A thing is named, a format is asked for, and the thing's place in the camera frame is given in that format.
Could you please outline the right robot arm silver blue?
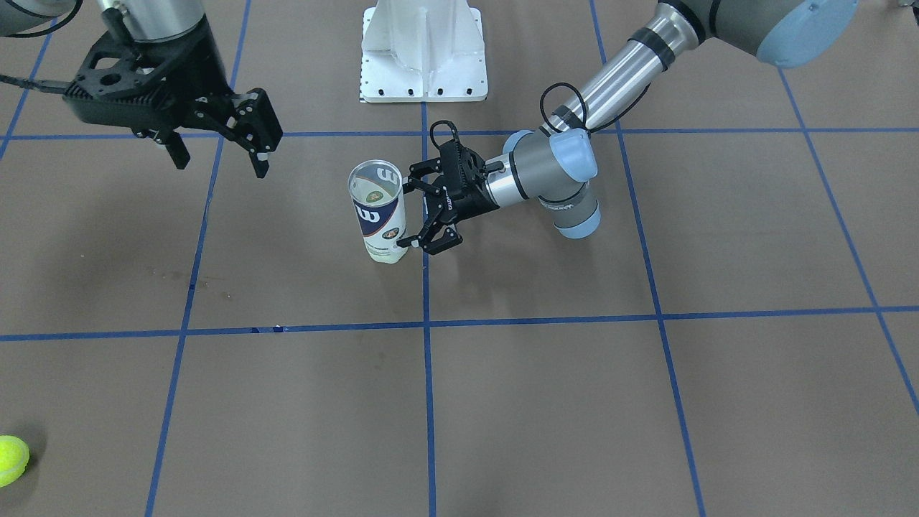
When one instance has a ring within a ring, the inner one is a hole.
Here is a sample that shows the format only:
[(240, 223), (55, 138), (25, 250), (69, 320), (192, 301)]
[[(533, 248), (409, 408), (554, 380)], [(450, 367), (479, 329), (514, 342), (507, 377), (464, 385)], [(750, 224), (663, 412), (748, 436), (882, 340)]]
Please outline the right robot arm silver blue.
[(283, 135), (262, 88), (233, 91), (200, 1), (102, 1), (106, 32), (72, 80), (3, 75), (2, 82), (59, 95), (86, 124), (128, 128), (164, 148), (176, 168), (190, 161), (181, 128), (213, 131), (240, 145), (259, 179)]

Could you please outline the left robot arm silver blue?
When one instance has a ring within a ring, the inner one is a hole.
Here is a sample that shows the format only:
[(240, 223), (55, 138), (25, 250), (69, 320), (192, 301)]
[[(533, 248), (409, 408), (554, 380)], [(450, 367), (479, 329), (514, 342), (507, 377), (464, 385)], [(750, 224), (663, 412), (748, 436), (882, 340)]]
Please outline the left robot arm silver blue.
[(420, 191), (423, 225), (397, 240), (430, 255), (459, 245), (457, 224), (538, 200), (565, 238), (587, 238), (602, 219), (591, 188), (598, 167), (594, 134), (615, 125), (684, 52), (718, 39), (779, 69), (822, 55), (850, 25), (856, 1), (659, 1), (652, 19), (551, 114), (538, 130), (515, 132), (485, 159), (462, 143), (452, 121), (439, 156), (413, 164), (403, 192)]

